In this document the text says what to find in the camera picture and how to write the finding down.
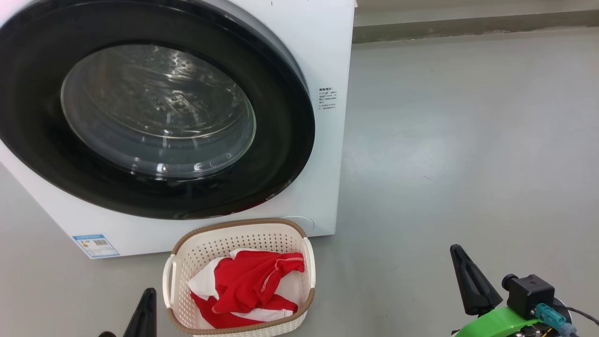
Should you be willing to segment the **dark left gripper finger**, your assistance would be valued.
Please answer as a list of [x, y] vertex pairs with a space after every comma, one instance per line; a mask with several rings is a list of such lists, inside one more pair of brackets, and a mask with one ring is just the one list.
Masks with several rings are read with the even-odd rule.
[[157, 337], [157, 294], [154, 288], [146, 288], [133, 312], [123, 337]]

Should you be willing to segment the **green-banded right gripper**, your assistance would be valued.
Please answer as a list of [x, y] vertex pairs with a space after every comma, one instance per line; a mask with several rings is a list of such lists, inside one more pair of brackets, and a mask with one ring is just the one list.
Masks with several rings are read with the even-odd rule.
[[459, 244], [450, 247], [452, 263], [464, 311], [479, 316], [451, 337], [537, 337], [535, 325], [545, 318], [544, 307], [532, 309], [531, 319], [523, 318], [513, 309], [495, 309], [503, 298]]

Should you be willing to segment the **red and white garment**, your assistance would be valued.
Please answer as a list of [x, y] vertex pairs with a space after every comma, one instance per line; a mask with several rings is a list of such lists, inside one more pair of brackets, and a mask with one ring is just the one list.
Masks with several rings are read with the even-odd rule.
[[238, 248], [211, 260], [187, 285], [204, 320], [214, 329], [241, 328], [297, 313], [281, 286], [301, 285], [301, 252]]

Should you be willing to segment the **black round glass washer door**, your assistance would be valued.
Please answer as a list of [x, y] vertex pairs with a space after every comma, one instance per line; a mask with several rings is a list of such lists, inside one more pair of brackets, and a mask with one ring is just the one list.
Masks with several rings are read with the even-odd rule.
[[297, 63], [199, 0], [40, 0], [0, 25], [0, 140], [99, 207], [190, 220], [250, 209], [306, 166]]

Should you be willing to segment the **cream perforated laundry basket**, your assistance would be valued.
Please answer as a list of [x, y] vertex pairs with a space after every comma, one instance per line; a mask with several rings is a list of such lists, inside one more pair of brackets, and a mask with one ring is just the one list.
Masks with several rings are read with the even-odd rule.
[[[302, 253], [306, 272], [297, 286], [283, 293], [298, 300], [298, 312], [288, 318], [242, 328], [215, 329], [192, 300], [188, 281], [210, 260], [225, 257], [236, 248], [261, 248], [279, 253]], [[233, 220], [192, 230], [175, 244], [163, 269], [162, 291], [167, 314], [188, 337], [276, 337], [301, 326], [312, 304], [316, 262], [312, 244], [295, 222], [280, 218]]]

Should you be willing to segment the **white front-load washing machine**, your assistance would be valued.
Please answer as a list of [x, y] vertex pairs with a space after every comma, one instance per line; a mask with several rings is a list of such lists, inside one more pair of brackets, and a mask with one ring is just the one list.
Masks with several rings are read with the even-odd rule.
[[[16, 10], [39, 1], [0, 0], [0, 25]], [[152, 254], [171, 250], [178, 239], [197, 228], [283, 216], [310, 218], [314, 228], [307, 235], [335, 233], [356, 0], [199, 1], [257, 23], [297, 63], [309, 90], [316, 126], [306, 166], [282, 192], [253, 208], [205, 219], [154, 219], [105, 209], [56, 188], [0, 140], [0, 162], [71, 241], [74, 235], [102, 234], [120, 256]]]

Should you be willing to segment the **blue energy label sticker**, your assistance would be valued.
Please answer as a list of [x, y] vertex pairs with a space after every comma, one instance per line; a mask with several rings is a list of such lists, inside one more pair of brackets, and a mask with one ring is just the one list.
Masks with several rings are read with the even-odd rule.
[[102, 234], [74, 235], [72, 239], [90, 259], [120, 256], [117, 249]]

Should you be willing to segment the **round white filter cover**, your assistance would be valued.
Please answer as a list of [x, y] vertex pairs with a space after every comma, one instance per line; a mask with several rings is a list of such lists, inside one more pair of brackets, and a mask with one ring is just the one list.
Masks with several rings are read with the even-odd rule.
[[310, 232], [314, 228], [314, 222], [305, 216], [283, 216], [285, 220], [290, 220], [300, 226], [305, 232]]

